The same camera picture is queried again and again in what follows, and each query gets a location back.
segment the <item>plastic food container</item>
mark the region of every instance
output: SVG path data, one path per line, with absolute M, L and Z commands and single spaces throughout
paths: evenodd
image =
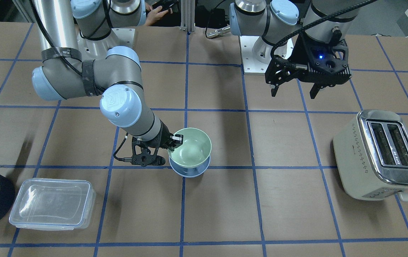
M 64 231 L 90 224 L 96 193 L 90 182 L 32 178 L 23 182 L 9 223 L 26 229 Z

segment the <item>light blue joint cap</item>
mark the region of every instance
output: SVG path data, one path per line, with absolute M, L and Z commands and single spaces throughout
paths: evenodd
M 71 0 L 72 16 L 76 19 L 83 19 L 101 5 L 103 0 Z
M 114 48 L 111 48 L 107 51 L 106 58 L 109 57 L 110 55 L 121 55 L 121 56 L 127 57 L 133 60 L 134 62 L 136 62 L 139 68 L 142 70 L 141 62 L 139 61 L 139 56 L 137 56 L 136 52 L 129 47 L 116 46 Z
M 299 10 L 296 5 L 288 0 L 272 0 L 271 9 L 278 19 L 288 25 L 296 25 L 299 17 Z
M 145 0 L 141 0 L 141 19 L 139 20 L 139 23 L 137 25 L 138 26 L 144 25 L 146 20 L 147 20 L 146 3 Z
M 142 102 L 128 86 L 114 85 L 103 93 L 100 110 L 117 127 L 131 127 L 141 116 Z
M 31 81 L 33 82 L 36 94 L 40 98 L 46 101 L 64 100 L 64 98 L 62 98 L 62 96 L 53 88 L 49 80 L 47 80 L 44 71 L 42 71 L 42 67 L 37 67 L 33 70 Z
M 230 4 L 230 26 L 231 34 L 235 36 L 242 36 L 240 33 L 239 23 L 237 22 L 237 16 L 235 15 L 234 3 Z

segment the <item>green bowl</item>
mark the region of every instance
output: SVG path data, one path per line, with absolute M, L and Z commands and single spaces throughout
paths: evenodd
M 210 156 L 212 142 L 209 136 L 194 127 L 186 127 L 175 134 L 183 135 L 183 144 L 168 154 L 177 165 L 183 168 L 196 168 Z

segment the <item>light blue bowl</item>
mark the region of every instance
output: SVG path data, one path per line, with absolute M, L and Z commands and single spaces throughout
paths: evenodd
M 192 178 L 203 174 L 210 165 L 210 156 L 201 165 L 195 168 L 184 168 L 175 163 L 171 157 L 169 158 L 173 170 L 182 177 Z

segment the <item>cable strap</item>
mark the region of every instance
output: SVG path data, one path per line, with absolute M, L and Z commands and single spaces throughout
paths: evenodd
M 82 81 L 83 89 L 87 96 L 99 96 L 101 92 L 95 84 L 95 73 L 93 72 L 93 62 L 95 60 L 86 60 L 82 62 Z
M 82 54 L 79 50 L 69 47 L 51 47 L 41 52 L 42 61 L 46 61 L 55 57 L 71 57 L 78 61 L 82 61 Z

